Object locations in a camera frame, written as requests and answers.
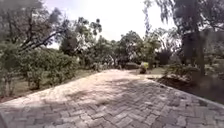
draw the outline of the tree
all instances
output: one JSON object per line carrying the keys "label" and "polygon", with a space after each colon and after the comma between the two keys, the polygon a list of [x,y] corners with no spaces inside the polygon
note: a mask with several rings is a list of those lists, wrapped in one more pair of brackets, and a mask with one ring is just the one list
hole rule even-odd
{"label": "tree", "polygon": [[200,36],[200,30],[208,27],[219,28],[223,21],[223,1],[222,0],[156,0],[161,7],[162,21],[173,17],[178,28],[178,33],[182,36],[193,33],[193,38],[197,51],[197,64],[201,74],[205,74],[204,64],[204,40]]}
{"label": "tree", "polygon": [[119,61],[126,63],[138,58],[138,54],[140,53],[138,45],[142,42],[141,37],[134,31],[129,31],[126,35],[122,36],[118,46]]}
{"label": "tree", "polygon": [[3,0],[0,6],[0,40],[20,45],[21,51],[46,46],[66,31],[61,12],[48,12],[39,0]]}
{"label": "tree", "polygon": [[102,31],[100,20],[89,24],[87,19],[79,17],[78,20],[68,23],[69,27],[62,36],[60,49],[67,55],[78,55],[95,43],[93,37]]}

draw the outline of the green foliage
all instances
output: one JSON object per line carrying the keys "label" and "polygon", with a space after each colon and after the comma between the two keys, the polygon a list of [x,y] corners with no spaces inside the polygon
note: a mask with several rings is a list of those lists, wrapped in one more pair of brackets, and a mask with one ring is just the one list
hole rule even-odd
{"label": "green foliage", "polygon": [[14,91],[14,77],[18,74],[18,47],[2,44],[0,57],[0,96],[11,96]]}
{"label": "green foliage", "polygon": [[56,50],[34,50],[21,56],[21,73],[33,89],[39,89],[44,77],[50,85],[62,83],[74,77],[76,59]]}
{"label": "green foliage", "polygon": [[142,62],[142,63],[141,63],[141,66],[144,67],[145,69],[148,69],[148,67],[149,67],[149,63],[147,63],[147,62]]}

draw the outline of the tall tree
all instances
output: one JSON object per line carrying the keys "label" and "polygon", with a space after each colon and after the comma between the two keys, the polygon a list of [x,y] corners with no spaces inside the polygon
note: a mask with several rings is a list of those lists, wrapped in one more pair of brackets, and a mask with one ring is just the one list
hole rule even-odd
{"label": "tall tree", "polygon": [[61,12],[48,12],[40,0],[2,0],[0,6],[0,38],[22,51],[46,46],[66,31]]}
{"label": "tall tree", "polygon": [[129,31],[126,35],[122,36],[118,48],[118,53],[120,54],[119,60],[128,62],[136,58],[140,52],[138,45],[142,41],[141,37],[134,31]]}
{"label": "tall tree", "polygon": [[204,40],[200,36],[200,30],[208,27],[220,27],[223,19],[221,15],[224,9],[222,0],[156,0],[161,7],[161,19],[169,20],[173,17],[178,32],[181,35],[193,33],[193,39],[197,51],[197,64],[201,74],[205,74],[204,64]]}

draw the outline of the grass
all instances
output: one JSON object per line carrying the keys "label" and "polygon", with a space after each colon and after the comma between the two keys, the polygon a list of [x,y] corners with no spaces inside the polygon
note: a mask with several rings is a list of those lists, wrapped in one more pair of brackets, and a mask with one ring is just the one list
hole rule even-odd
{"label": "grass", "polygon": [[[65,81],[64,83],[67,83],[67,82],[73,81],[73,80],[77,80],[77,79],[80,79],[82,77],[92,75],[94,73],[96,73],[96,72],[93,71],[93,70],[77,70],[76,71],[76,76],[71,80]],[[22,97],[22,96],[25,96],[25,95],[28,95],[28,94],[31,94],[31,93],[34,93],[34,92],[42,91],[42,90],[45,90],[45,89],[48,89],[48,88],[52,87],[50,85],[43,84],[42,86],[40,86],[39,90],[31,91],[30,88],[28,87],[28,83],[23,79],[16,80],[14,82],[14,86],[15,86],[15,88],[14,88],[13,96],[0,98],[0,102],[5,102],[5,101],[8,101],[8,100],[12,100],[12,99],[15,99],[15,98],[18,98],[18,97]]]}

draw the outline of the tree trunk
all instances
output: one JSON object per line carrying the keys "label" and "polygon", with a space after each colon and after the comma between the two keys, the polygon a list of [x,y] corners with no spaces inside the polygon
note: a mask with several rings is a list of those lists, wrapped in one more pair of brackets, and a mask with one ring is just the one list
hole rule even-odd
{"label": "tree trunk", "polygon": [[197,64],[200,68],[201,75],[205,75],[205,61],[204,61],[204,50],[203,50],[203,39],[200,36],[198,27],[195,27],[195,37],[197,46]]}

